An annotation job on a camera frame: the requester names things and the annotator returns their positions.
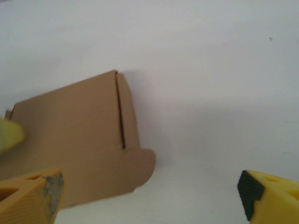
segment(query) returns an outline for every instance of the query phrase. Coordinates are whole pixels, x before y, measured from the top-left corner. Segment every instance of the black rubber pad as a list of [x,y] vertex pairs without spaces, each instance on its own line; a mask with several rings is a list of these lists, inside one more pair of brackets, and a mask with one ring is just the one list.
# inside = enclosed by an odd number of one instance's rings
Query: black rubber pad
[[246,170],[242,171],[239,183],[238,191],[243,203],[245,215],[247,220],[250,221],[254,214],[254,201],[260,200],[265,187],[251,176]]

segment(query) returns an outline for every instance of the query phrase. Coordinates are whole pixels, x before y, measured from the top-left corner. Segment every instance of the cardboard box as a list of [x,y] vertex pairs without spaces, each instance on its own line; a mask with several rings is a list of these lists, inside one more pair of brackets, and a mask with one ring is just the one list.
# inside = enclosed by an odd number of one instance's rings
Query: cardboard box
[[61,168],[63,207],[134,191],[154,171],[155,153],[140,149],[130,89],[117,71],[19,102],[6,118],[26,139],[0,156],[0,181]]

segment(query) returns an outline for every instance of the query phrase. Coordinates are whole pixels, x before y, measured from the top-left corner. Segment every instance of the white table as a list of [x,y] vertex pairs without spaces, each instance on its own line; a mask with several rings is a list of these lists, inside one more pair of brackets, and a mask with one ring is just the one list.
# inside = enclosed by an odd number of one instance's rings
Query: white table
[[247,223],[243,169],[299,180],[297,0],[0,3],[0,113],[117,68],[157,168],[57,224]]

